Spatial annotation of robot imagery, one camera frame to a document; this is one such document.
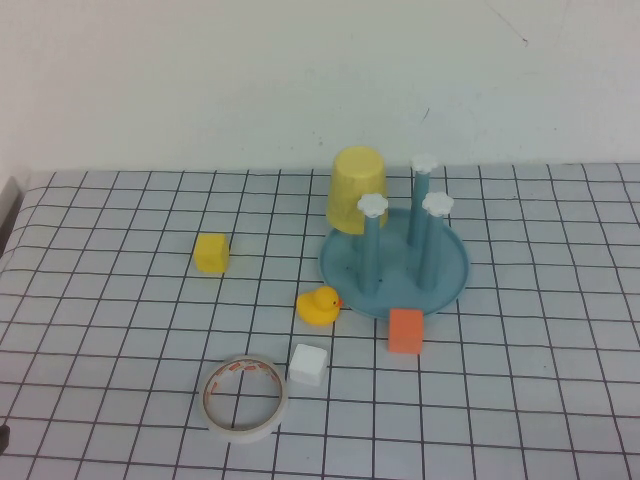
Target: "tape roll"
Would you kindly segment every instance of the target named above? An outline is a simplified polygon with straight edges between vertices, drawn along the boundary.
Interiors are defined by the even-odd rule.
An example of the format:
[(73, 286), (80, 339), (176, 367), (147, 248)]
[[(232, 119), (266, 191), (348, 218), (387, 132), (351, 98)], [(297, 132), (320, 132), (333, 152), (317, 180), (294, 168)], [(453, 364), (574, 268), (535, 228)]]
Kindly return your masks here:
[[(269, 376), (278, 386), (279, 403), (276, 411), (263, 423), (251, 428), (228, 428), (215, 422), (213, 415), (209, 411), (209, 401), (215, 393), (220, 381), (230, 375), (237, 375), (243, 371), (256, 371)], [(230, 443), (252, 443), (257, 442), (271, 434), (282, 422), (284, 412), (287, 407), (289, 396), (284, 377), (278, 368), (270, 361), (249, 355), (235, 357), (234, 359), (211, 371), (200, 388), (200, 411), (204, 417), (209, 430), (217, 433), (222, 439)]]

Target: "orange cube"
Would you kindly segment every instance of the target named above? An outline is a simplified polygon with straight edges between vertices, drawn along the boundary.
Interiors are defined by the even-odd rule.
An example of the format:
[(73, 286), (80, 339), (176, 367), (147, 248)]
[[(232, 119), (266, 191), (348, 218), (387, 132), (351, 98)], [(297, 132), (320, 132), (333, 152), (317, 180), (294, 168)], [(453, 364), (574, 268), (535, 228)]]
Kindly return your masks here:
[(420, 355), (423, 325), (422, 310), (392, 308), (389, 316), (389, 351)]

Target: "white wall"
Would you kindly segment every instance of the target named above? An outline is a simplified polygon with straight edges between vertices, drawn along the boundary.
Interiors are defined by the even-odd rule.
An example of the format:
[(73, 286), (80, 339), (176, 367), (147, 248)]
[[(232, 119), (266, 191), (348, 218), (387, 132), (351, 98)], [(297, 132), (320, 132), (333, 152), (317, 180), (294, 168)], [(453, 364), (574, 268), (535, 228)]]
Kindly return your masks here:
[(636, 0), (0, 2), (9, 169), (632, 161), (639, 126)]

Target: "white cube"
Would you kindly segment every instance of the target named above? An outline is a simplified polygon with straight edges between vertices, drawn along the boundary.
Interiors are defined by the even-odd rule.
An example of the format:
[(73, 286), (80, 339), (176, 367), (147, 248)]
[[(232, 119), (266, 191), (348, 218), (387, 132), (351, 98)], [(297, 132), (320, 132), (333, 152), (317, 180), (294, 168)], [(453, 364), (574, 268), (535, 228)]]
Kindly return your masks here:
[(327, 351), (299, 343), (289, 364), (289, 379), (319, 387), (327, 371)]

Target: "yellow rubber duck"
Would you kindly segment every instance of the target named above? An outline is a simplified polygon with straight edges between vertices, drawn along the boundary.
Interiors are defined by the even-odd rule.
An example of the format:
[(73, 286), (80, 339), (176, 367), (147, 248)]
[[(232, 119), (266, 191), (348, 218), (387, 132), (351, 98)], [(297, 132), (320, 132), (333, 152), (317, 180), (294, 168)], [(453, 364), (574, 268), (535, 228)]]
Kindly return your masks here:
[(320, 287), (303, 293), (296, 300), (298, 315), (311, 325), (330, 325), (340, 313), (342, 300), (331, 287)]

